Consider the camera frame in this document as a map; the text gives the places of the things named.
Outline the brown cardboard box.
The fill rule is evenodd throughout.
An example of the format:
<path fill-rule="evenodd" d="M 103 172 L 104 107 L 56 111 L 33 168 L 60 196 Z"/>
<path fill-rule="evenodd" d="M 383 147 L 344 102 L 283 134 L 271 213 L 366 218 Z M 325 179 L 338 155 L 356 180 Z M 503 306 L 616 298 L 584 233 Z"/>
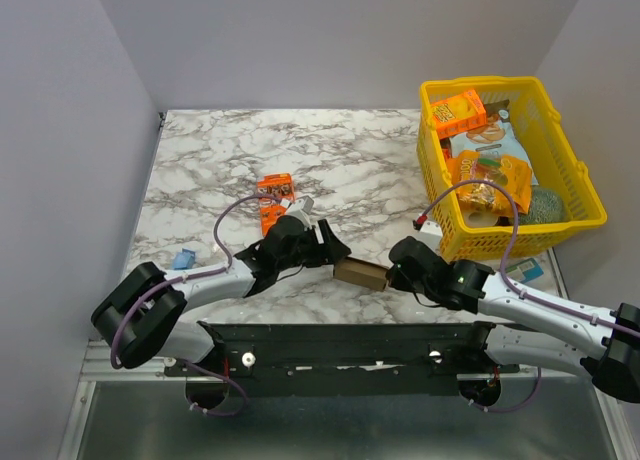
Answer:
<path fill-rule="evenodd" d="M 346 257 L 333 269 L 333 278 L 351 285 L 373 291 L 384 291 L 387 286 L 388 269 L 361 259 Z"/>

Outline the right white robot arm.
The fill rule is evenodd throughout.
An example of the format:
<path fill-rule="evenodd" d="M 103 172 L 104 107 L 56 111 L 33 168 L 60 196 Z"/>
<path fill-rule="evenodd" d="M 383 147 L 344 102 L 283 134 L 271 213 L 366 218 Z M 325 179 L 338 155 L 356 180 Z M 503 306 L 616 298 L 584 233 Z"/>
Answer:
<path fill-rule="evenodd" d="M 639 400 L 639 310 L 576 303 L 527 289 L 490 267 L 448 263 L 408 236 L 389 253 L 391 288 L 423 295 L 440 307 L 501 319 L 486 338 L 460 347 L 469 370 L 489 365 L 529 365 L 590 378 L 601 392 L 628 403 Z"/>

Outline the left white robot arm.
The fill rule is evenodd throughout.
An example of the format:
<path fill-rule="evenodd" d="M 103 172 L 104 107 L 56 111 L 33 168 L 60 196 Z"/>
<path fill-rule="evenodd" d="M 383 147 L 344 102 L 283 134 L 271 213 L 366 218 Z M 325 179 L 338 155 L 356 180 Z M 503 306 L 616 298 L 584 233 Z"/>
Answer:
<path fill-rule="evenodd" d="M 326 220 L 313 227 L 284 215 L 263 239 L 235 254 L 229 267 L 164 272 L 152 262 L 138 265 L 94 310 L 91 323 L 121 368 L 173 357 L 209 375 L 220 367 L 222 352 L 205 326 L 181 321 L 182 314 L 257 295 L 286 270 L 335 265 L 350 254 Z"/>

